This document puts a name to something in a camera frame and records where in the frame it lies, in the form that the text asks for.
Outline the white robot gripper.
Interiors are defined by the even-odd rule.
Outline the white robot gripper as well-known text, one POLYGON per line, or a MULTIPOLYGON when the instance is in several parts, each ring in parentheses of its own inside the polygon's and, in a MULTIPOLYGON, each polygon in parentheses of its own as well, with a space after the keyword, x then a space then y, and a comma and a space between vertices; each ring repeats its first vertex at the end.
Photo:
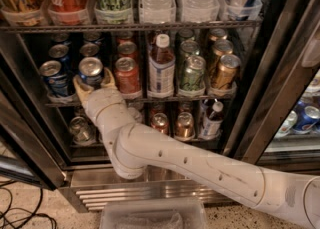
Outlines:
POLYGON ((86 115, 98 128, 118 128, 130 123, 130 114, 121 93, 116 89, 112 72, 105 67, 101 89, 85 84, 79 75, 73 77, 78 99, 86 115))

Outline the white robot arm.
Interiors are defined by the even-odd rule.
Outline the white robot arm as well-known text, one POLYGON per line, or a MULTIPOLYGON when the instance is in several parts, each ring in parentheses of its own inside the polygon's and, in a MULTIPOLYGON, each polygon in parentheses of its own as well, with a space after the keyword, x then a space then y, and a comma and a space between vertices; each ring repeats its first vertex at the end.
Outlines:
POLYGON ((259 167, 171 138, 137 122, 111 79, 96 89, 76 75, 73 84, 119 176, 135 179, 148 166, 169 169, 244 206, 320 229, 319 176, 259 167))

